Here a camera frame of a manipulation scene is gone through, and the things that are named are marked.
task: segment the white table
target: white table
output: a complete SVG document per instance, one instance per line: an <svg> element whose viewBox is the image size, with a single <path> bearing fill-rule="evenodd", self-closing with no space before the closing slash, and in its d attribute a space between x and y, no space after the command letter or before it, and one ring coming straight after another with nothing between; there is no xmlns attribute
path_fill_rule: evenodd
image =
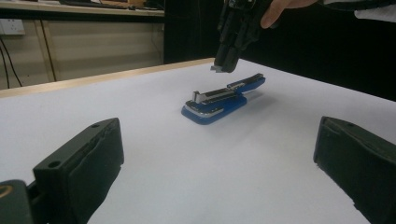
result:
<svg viewBox="0 0 396 224"><path fill-rule="evenodd" d="M369 223L314 164L318 126L345 119L395 144L396 103L246 61L215 74L211 62L0 91L0 180L32 182L52 151L117 117L125 163L90 223ZM202 126L180 114L193 91L257 73L266 82L229 116Z"/></svg>

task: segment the human hand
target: human hand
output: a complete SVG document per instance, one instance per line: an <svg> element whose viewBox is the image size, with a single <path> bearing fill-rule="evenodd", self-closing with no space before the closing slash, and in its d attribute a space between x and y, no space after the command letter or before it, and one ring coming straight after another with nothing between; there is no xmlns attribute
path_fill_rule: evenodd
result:
<svg viewBox="0 0 396 224"><path fill-rule="evenodd" d="M274 24L285 8L308 7L317 1L318 0L273 0L262 16L262 28L266 29Z"/></svg>

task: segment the finger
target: finger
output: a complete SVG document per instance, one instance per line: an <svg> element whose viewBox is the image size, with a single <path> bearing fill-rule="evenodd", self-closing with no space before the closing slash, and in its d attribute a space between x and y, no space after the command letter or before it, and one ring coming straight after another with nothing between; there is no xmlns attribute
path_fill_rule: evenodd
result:
<svg viewBox="0 0 396 224"><path fill-rule="evenodd" d="M290 4L290 1L291 0L274 0L262 16L262 28L266 29L274 24L283 10Z"/></svg>

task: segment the screw hole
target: screw hole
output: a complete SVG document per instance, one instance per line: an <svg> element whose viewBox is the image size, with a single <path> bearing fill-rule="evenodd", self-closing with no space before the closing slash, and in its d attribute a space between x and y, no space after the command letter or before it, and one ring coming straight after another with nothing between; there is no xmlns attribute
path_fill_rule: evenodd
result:
<svg viewBox="0 0 396 224"><path fill-rule="evenodd" d="M0 185L0 199L7 196L12 191L12 189L13 188L10 185L5 185L5 186Z"/></svg>
<svg viewBox="0 0 396 224"><path fill-rule="evenodd" d="M61 164L60 161L53 161L52 163L49 164L49 168L55 168Z"/></svg>

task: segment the dark background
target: dark background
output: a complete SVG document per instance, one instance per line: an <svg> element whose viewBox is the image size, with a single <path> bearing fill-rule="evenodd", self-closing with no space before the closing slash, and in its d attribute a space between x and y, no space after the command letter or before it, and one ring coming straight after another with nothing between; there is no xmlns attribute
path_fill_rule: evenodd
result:
<svg viewBox="0 0 396 224"><path fill-rule="evenodd" d="M223 0L166 0L164 62L215 57ZM242 59L396 101L396 23L314 4L287 9Z"/></svg>

